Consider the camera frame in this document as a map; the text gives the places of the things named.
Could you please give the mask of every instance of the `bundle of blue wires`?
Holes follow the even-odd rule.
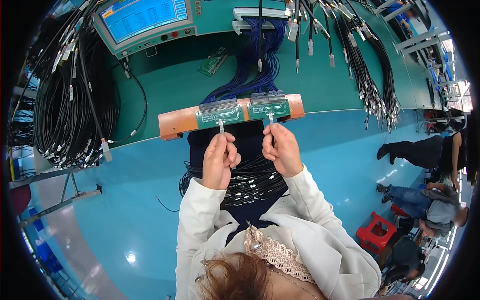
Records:
[[[260,37],[258,19],[244,18],[244,20],[249,24],[251,30],[249,32],[244,32],[244,34],[249,36],[249,40],[243,52],[236,56],[237,71],[235,76],[229,83],[210,93],[202,103],[236,98],[239,94],[247,93],[249,91],[254,93],[265,93],[266,91],[282,93],[275,86],[274,79],[277,77],[280,71],[280,63],[276,57],[276,52],[283,42],[287,21],[278,19],[262,19],[263,24],[265,21],[269,21],[274,26],[275,30],[272,32],[262,32],[265,37],[265,42],[263,43],[262,49],[259,49],[258,40]],[[262,71],[258,72],[253,80],[245,83],[250,74],[250,68],[256,66],[256,58],[258,57],[259,51],[263,53]]]

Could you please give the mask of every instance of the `brown hair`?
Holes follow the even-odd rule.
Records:
[[[258,256],[238,252],[205,263],[203,300],[266,300],[269,271]]]

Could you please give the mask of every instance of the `white jacket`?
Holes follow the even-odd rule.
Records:
[[[284,179],[290,196],[281,197],[260,220],[291,231],[303,263],[329,300],[373,297],[381,281],[378,264],[347,234],[307,168]],[[198,299],[194,281],[204,274],[200,261],[222,251],[227,236],[239,225],[229,212],[220,211],[226,191],[208,189],[200,182],[190,181],[180,204],[176,300]]]

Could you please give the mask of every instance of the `blue floor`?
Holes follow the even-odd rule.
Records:
[[[372,211],[383,214],[390,207],[375,192],[377,182],[412,186],[423,172],[403,159],[394,165],[388,157],[377,161],[378,148],[427,137],[416,132],[413,110],[401,113],[391,134],[378,129],[372,119],[366,131],[364,119],[364,111],[355,110],[312,114],[286,123],[297,137],[302,161],[351,236]],[[183,161],[189,160],[187,140],[153,139],[115,148],[112,155],[111,162],[75,175],[80,190],[92,190],[98,183],[103,194],[75,202],[74,217],[96,260],[127,298],[173,297],[178,213],[165,210],[155,196],[168,208],[178,209],[178,183],[185,172]],[[62,241],[47,242],[54,252],[60,251],[55,243]],[[61,253],[57,256],[69,264]]]

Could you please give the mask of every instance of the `jeans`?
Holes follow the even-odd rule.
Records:
[[[423,195],[421,190],[389,185],[387,196],[392,196],[393,203],[412,218],[427,219],[425,211],[430,207],[432,201]]]

